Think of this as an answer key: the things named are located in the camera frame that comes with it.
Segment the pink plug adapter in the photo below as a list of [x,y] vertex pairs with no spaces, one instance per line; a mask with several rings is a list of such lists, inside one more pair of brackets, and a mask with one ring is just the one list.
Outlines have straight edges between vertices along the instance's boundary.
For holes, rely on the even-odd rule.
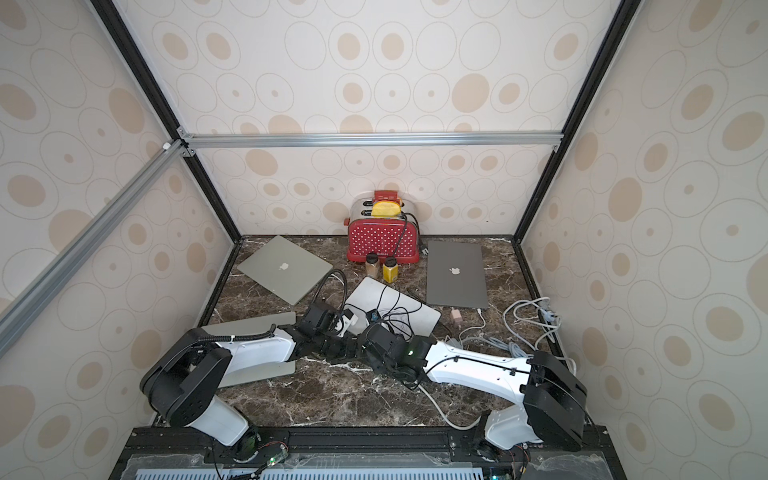
[[463,324],[463,317],[461,312],[458,309],[452,309],[450,311],[450,315],[451,315],[452,321],[456,326],[461,326]]

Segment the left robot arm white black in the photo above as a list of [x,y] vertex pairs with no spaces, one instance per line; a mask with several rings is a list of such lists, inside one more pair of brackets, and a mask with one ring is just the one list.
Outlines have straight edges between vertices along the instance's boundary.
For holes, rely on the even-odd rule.
[[257,448],[258,429],[217,396],[222,384],[240,383],[243,373],[261,365],[289,363],[311,354],[332,360],[355,355],[349,328],[357,315],[323,301],[312,303],[290,325],[272,324],[263,332],[246,331],[246,322],[231,322],[218,334],[194,328],[151,367],[139,388],[150,407],[172,427],[189,427],[234,447],[248,457]]

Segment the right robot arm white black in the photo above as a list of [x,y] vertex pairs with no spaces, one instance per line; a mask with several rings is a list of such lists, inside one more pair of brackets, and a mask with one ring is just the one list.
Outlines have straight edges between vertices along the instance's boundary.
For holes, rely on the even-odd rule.
[[499,357],[429,337],[405,338],[374,324],[357,336],[357,359],[409,387],[419,389],[425,381],[459,385],[511,402],[479,421],[484,441],[500,450],[521,443],[582,449],[587,389],[548,352]]

